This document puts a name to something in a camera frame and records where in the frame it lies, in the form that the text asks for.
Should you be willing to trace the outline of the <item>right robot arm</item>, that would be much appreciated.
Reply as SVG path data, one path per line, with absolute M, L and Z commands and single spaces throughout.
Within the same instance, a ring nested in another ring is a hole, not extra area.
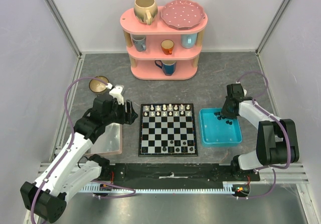
M 198 114 L 191 103 L 142 104 L 138 155 L 195 156 L 197 132 L 205 147 L 237 146 L 243 140 L 239 118 L 255 127 L 257 140 L 254 151 L 233 157 L 229 172 L 234 180 L 265 168 L 286 169 L 298 161 L 294 121 L 281 119 L 262 108 L 247 96 L 239 82 L 227 86 L 221 108 L 203 108 Z

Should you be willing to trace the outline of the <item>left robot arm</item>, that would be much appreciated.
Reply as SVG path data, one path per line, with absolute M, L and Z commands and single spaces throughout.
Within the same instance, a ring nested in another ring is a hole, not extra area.
M 110 124 L 131 125 L 138 117 L 127 100 L 119 103 L 110 95 L 98 96 L 80 118 L 58 156 L 34 182 L 25 182 L 20 192 L 26 209 L 31 212 L 31 220 L 37 215 L 56 222 L 68 201 L 89 182 L 106 180 L 110 175 L 110 161 L 98 154 L 89 157 L 84 166 L 75 173 L 71 171 L 94 143 L 105 134 Z

